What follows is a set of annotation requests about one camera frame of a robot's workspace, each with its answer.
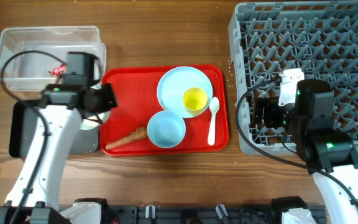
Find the pale green bowl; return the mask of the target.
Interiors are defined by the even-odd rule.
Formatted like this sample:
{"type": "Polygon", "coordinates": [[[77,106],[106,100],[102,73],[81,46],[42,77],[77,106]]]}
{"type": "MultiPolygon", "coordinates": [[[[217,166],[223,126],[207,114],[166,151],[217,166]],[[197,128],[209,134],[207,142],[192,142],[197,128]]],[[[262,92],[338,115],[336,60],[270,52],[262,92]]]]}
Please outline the pale green bowl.
{"type": "Polygon", "coordinates": [[[90,130],[98,128],[100,125],[104,124],[110,116],[110,112],[104,112],[99,114],[92,114],[91,116],[85,118],[80,126],[81,130],[90,130]]]}

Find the red snack wrapper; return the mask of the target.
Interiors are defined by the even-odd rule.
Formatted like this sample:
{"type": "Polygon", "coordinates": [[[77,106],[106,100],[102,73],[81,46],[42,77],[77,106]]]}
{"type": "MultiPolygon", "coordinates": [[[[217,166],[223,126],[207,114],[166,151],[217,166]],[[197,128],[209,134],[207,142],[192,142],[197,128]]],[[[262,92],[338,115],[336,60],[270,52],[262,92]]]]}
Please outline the red snack wrapper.
{"type": "Polygon", "coordinates": [[[63,74],[66,74],[66,65],[63,63],[55,68],[53,68],[52,70],[50,70],[48,73],[50,74],[51,77],[53,78],[58,78],[60,76],[62,76],[63,74]]]}

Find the white plastic spoon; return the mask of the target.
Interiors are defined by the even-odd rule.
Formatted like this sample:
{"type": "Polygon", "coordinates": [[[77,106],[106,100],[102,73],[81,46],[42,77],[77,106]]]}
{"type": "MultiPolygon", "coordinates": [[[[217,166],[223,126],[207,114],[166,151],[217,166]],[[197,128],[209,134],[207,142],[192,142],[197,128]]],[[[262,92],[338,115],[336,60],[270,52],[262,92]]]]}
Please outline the white plastic spoon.
{"type": "Polygon", "coordinates": [[[209,104],[209,110],[211,112],[211,122],[209,124],[208,144],[210,146],[214,145],[216,140],[216,114],[219,111],[219,108],[219,99],[217,97],[213,97],[209,104]]]}

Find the large light blue plate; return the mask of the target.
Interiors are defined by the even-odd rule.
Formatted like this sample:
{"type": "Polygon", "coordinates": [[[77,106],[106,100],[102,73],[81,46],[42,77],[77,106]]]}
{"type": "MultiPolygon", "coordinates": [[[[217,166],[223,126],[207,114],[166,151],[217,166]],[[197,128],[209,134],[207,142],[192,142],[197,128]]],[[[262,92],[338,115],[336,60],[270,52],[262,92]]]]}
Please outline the large light blue plate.
{"type": "Polygon", "coordinates": [[[183,103],[183,95],[190,88],[206,92],[207,104],[201,109],[204,112],[213,98],[213,87],[206,74],[194,67],[175,67],[167,71],[157,85],[158,102],[164,110],[173,111],[182,118],[193,118],[196,114],[190,114],[183,103]]]}

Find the light blue bowl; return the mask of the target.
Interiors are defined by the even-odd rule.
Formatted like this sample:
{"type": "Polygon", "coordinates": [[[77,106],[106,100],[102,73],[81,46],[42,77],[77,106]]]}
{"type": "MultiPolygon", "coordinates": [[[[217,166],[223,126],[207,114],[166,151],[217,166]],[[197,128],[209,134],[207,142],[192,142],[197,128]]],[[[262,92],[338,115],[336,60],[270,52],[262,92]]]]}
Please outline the light blue bowl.
{"type": "Polygon", "coordinates": [[[147,136],[157,147],[172,148],[185,138],[184,119],[172,111],[159,111],[147,123],[147,136]]]}

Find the yellow plastic cup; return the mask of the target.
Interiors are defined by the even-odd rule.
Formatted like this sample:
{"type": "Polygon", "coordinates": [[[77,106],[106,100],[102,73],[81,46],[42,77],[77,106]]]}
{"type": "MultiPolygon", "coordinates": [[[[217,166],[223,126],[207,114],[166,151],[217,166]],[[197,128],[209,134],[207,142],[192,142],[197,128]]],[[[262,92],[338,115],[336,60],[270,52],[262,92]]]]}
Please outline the yellow plastic cup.
{"type": "Polygon", "coordinates": [[[182,100],[186,111],[195,116],[204,110],[208,102],[208,95],[203,89],[193,87],[184,92],[182,100]]]}

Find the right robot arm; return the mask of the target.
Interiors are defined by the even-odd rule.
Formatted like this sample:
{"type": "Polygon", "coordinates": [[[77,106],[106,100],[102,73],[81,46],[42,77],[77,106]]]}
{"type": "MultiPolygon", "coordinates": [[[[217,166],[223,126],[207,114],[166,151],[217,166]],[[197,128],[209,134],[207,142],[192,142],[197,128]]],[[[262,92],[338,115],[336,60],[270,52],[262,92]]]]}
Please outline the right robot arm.
{"type": "Polygon", "coordinates": [[[334,92],[321,80],[302,80],[288,103],[277,97],[253,103],[253,120],[284,127],[324,199],[332,223],[358,223],[358,152],[351,137],[334,128],[334,92]]]}

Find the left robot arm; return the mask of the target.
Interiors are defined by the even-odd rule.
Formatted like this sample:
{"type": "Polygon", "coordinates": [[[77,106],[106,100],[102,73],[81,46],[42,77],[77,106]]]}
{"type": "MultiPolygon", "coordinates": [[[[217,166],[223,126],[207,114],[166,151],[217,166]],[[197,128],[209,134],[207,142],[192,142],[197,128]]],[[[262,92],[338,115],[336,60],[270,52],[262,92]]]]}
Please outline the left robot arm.
{"type": "Polygon", "coordinates": [[[41,92],[38,104],[3,90],[33,111],[38,119],[20,175],[0,206],[0,223],[110,223],[111,210],[104,198],[85,198],[61,210],[60,182],[69,151],[84,119],[98,125],[117,102],[110,84],[94,75],[99,58],[86,52],[69,52],[66,72],[41,92]]]}

